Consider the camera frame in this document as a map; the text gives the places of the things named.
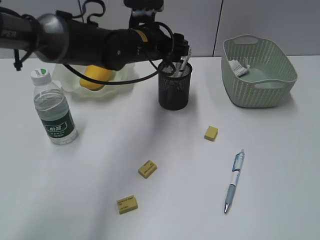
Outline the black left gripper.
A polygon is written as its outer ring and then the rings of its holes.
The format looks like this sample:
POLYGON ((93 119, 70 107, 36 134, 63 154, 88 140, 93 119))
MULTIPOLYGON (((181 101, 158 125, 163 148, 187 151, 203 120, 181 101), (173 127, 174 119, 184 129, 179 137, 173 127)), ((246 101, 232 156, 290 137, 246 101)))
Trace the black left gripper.
POLYGON ((189 42, 180 33, 174 33, 166 24, 153 22, 142 24, 139 30, 145 34, 147 42, 142 44, 142 53, 148 60, 178 62, 190 51, 189 42))

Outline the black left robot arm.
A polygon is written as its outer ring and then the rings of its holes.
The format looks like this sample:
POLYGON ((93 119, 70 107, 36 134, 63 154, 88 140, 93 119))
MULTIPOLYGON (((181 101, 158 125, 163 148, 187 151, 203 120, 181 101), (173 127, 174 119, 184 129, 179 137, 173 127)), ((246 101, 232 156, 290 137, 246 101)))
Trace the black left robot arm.
POLYGON ((0 47, 13 50, 18 71, 32 54, 45 63, 119 71, 126 64, 147 60, 176 62, 189 51, 182 34, 167 36, 159 22, 109 30, 76 21, 68 12, 34 18, 4 7, 0 9, 0 47))

